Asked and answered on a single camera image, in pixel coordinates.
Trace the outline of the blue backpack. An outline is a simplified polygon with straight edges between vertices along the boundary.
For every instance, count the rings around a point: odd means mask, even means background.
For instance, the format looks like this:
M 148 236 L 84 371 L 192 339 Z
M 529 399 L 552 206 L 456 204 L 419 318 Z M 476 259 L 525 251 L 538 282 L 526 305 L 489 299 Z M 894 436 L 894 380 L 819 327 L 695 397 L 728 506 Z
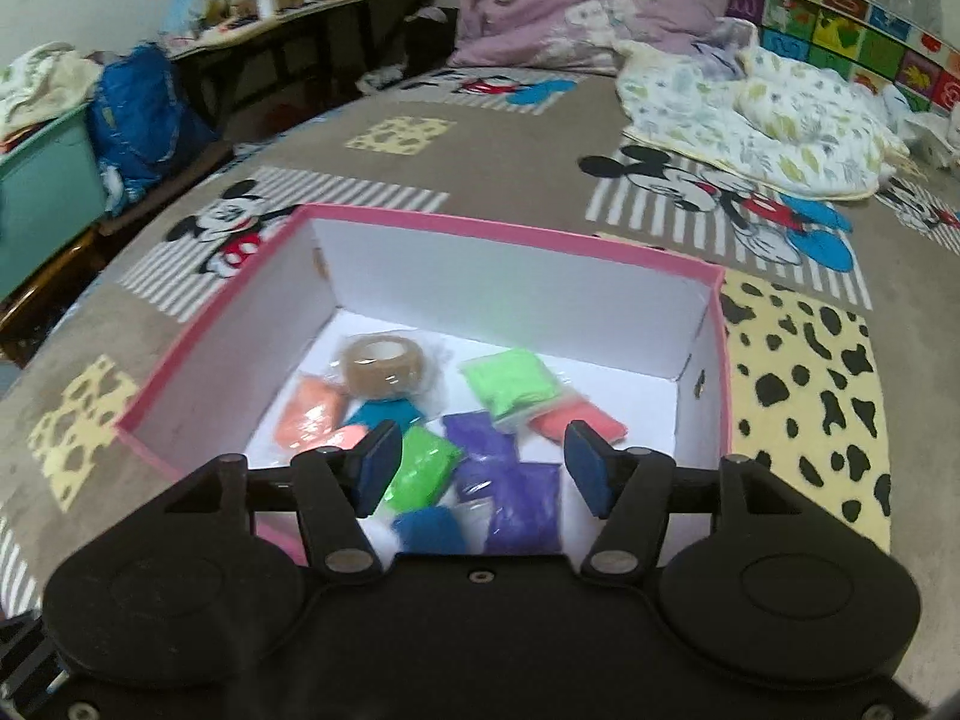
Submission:
M 151 187 L 182 171 L 218 140 L 185 104 L 174 68 L 153 43 L 110 62 L 86 110 L 94 158 L 116 218 Z

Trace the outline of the white leaf pattern blanket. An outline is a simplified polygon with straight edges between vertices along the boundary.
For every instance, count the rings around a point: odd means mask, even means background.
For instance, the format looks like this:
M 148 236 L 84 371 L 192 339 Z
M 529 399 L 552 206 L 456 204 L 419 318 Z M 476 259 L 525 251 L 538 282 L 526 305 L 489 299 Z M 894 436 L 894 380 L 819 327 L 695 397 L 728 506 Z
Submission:
M 619 51 L 633 142 L 809 200 L 867 199 L 910 162 L 884 101 L 829 71 L 758 46 L 737 52 L 739 78 L 647 44 Z

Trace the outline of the purple clay bag in box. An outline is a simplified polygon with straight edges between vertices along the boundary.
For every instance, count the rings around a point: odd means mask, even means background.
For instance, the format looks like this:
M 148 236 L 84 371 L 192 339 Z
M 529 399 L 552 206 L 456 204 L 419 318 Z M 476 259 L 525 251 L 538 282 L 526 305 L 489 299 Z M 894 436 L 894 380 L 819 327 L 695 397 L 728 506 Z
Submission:
M 487 411 L 444 415 L 441 424 L 444 437 L 460 450 L 462 460 L 496 463 L 519 461 L 516 436 L 498 431 Z

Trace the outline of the coral clay bag in box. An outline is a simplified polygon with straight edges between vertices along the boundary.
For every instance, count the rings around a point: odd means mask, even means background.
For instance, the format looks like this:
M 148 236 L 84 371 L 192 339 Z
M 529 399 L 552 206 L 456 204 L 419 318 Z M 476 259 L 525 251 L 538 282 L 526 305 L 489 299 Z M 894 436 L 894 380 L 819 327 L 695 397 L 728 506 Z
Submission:
M 529 427 L 535 434 L 550 440 L 553 444 L 562 444 L 566 428 L 574 421 L 585 422 L 608 444 L 620 442 L 628 434 L 628 429 L 623 422 L 612 418 L 599 406 L 584 398 L 571 400 L 556 406 L 553 410 L 545 411 L 529 422 Z

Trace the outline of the blue clay bag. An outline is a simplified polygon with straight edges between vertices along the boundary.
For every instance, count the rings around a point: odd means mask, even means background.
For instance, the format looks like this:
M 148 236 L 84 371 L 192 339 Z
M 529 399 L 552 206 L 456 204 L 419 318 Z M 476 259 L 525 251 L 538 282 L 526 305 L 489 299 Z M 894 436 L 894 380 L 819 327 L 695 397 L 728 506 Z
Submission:
M 462 556 L 469 552 L 459 522 L 448 507 L 425 507 L 398 514 L 392 531 L 404 553 Z

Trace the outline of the dark side desk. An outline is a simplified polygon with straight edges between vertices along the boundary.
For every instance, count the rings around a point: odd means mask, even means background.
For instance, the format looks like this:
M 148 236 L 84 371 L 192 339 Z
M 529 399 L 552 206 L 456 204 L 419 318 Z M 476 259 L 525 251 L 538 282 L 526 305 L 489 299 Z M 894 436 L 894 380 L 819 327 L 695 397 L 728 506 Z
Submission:
M 405 26 L 434 0 L 317 0 L 172 55 L 179 88 L 226 130 L 265 103 L 311 109 L 355 93 L 356 80 L 402 54 Z

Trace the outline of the pink cardboard box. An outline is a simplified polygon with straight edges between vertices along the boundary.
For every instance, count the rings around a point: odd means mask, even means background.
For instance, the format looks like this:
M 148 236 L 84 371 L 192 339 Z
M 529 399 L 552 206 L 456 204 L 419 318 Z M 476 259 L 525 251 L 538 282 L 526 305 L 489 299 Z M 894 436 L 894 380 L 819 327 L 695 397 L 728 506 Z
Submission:
M 731 447 L 721 283 L 630 242 L 306 205 L 197 312 L 117 431 L 170 478 L 221 454 L 277 466 L 303 377 L 436 418 L 477 408 L 467 362 L 521 348 L 630 444 L 711 468 Z

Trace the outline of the purple floral duvet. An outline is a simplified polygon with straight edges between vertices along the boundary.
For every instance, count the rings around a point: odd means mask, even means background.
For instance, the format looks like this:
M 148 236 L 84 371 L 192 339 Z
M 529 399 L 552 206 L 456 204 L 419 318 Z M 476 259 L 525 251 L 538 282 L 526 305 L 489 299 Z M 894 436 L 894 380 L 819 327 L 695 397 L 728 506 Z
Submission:
M 692 54 L 727 0 L 460 0 L 453 67 L 521 67 L 615 75 L 620 47 Z

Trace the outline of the teal clay bag in box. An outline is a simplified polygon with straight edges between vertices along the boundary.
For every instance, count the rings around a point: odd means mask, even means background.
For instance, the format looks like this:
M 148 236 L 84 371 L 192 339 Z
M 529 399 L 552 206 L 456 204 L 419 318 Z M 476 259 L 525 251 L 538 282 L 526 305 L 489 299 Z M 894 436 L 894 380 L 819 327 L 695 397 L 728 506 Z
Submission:
M 376 429 L 381 422 L 393 422 L 400 434 L 405 434 L 410 427 L 427 421 L 420 408 L 408 398 L 394 398 L 393 400 L 366 400 L 348 416 L 345 426 L 366 427 L 368 431 Z

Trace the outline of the alphabet foam mat headboard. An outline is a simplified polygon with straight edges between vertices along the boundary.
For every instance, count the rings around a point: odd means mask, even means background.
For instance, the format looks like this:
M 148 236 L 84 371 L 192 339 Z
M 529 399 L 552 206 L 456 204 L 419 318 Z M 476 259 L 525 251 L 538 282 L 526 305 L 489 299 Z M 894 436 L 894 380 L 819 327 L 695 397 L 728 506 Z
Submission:
M 893 85 L 916 112 L 958 103 L 958 47 L 874 0 L 729 0 L 727 13 L 760 28 L 765 49 L 861 83 Z

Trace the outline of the purple clay bag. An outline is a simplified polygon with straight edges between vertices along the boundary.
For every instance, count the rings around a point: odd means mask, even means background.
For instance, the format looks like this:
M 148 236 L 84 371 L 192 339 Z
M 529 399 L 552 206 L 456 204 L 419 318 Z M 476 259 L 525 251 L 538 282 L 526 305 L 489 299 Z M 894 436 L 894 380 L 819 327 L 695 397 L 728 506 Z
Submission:
M 460 450 L 462 460 L 496 463 L 519 461 L 516 436 L 498 431 L 487 411 L 444 415 L 441 424 L 444 437 Z
M 469 458 L 455 468 L 454 488 L 462 502 L 491 505 L 485 553 L 560 551 L 562 473 L 555 463 Z

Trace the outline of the brown tape roll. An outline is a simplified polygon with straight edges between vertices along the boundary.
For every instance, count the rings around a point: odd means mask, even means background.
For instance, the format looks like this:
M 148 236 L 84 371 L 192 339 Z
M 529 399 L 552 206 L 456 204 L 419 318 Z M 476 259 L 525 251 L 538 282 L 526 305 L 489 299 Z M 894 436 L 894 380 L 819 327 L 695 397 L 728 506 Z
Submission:
M 420 344 L 391 333 L 355 338 L 343 348 L 338 362 L 345 388 L 353 397 L 366 400 L 415 394 L 427 370 Z

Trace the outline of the cream clothes pile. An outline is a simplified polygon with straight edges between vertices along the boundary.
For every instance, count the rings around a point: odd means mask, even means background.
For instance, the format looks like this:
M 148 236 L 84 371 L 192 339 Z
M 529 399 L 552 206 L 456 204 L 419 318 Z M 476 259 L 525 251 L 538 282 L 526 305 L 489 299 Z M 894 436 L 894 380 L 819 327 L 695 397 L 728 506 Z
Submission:
M 69 43 L 28 50 L 2 68 L 2 138 L 59 119 L 93 93 L 103 67 Z

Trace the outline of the bright green clay bag in box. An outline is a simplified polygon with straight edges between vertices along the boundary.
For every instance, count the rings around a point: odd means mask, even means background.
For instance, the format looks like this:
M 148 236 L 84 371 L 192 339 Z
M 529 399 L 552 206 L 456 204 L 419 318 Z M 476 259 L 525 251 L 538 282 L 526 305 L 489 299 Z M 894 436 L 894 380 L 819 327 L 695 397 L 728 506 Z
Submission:
M 377 506 L 376 517 L 393 517 L 436 504 L 461 458 L 462 450 L 450 440 L 426 427 L 410 427 L 402 437 L 400 466 Z

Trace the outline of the orange clay bag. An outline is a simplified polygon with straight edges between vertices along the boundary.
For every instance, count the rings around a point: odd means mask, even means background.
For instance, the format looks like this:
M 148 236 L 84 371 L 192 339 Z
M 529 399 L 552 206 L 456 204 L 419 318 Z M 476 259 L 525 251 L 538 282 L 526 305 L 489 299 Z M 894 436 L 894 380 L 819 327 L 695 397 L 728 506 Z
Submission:
M 324 377 L 299 376 L 275 426 L 275 444 L 285 450 L 314 449 L 340 427 L 345 411 L 342 387 Z

